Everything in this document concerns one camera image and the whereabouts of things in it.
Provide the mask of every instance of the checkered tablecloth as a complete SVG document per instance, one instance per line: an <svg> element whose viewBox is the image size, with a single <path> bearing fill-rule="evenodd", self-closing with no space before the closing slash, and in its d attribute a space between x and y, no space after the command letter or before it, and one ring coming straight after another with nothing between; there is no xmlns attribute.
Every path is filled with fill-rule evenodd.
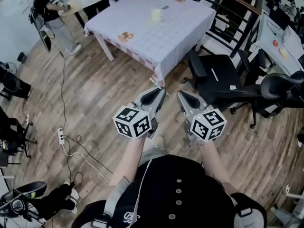
<svg viewBox="0 0 304 228"><path fill-rule="evenodd" d="M162 11L162 21L152 20L154 9ZM85 28L151 69L164 86L166 75L203 37L214 16L215 10L192 0L120 0Z"/></svg>

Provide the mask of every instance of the black shirt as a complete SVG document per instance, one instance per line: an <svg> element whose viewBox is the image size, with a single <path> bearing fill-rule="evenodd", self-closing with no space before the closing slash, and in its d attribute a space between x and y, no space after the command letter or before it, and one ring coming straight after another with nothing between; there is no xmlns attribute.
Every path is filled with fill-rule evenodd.
<svg viewBox="0 0 304 228"><path fill-rule="evenodd" d="M119 199L112 227L128 227L130 213L139 192L147 163L138 168L132 182ZM266 211L242 193L231 195L238 204L250 205L262 212L266 227ZM105 200L87 205L72 228L80 228L102 214ZM139 227L225 227L233 228L235 207L222 186L206 176L203 167L192 160L166 155L152 160L142 182L138 219Z"/></svg>
<svg viewBox="0 0 304 228"><path fill-rule="evenodd" d="M48 10L47 4L50 0L34 0L34 8L40 14L44 21L50 21L59 18L59 14L55 10Z"/></svg>

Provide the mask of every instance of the shoe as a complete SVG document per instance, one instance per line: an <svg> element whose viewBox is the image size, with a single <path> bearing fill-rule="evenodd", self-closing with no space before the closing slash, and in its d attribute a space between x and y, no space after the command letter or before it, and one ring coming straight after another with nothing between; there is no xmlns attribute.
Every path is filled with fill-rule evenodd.
<svg viewBox="0 0 304 228"><path fill-rule="evenodd" d="M77 207L76 207L76 200L75 199L70 199L73 203L75 203L75 207L71 210L71 212L75 215L77 214L78 210L77 210Z"/></svg>
<svg viewBox="0 0 304 228"><path fill-rule="evenodd" d="M78 44L77 47L73 51L70 52L70 56L75 55L77 52L79 52L82 48L81 44Z"/></svg>
<svg viewBox="0 0 304 228"><path fill-rule="evenodd" d="M163 136L155 136L153 139L152 148L159 149L166 153L165 149L165 138Z"/></svg>
<svg viewBox="0 0 304 228"><path fill-rule="evenodd" d="M72 188L71 196L75 200L79 199L79 194L78 194L78 192L74 188Z"/></svg>

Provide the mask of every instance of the white cup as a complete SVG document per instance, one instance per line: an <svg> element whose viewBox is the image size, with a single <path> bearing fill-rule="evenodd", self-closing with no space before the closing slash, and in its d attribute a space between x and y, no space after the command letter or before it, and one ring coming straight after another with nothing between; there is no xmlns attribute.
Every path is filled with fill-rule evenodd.
<svg viewBox="0 0 304 228"><path fill-rule="evenodd" d="M160 9L153 9L151 12L153 21L161 21L162 20L162 11Z"/></svg>

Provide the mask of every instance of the button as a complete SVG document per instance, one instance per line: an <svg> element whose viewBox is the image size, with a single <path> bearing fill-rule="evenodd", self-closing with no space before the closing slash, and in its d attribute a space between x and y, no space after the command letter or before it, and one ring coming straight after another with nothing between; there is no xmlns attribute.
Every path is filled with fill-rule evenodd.
<svg viewBox="0 0 304 228"><path fill-rule="evenodd" d="M176 218L175 214L170 214L169 215L169 219L175 219L175 218Z"/></svg>

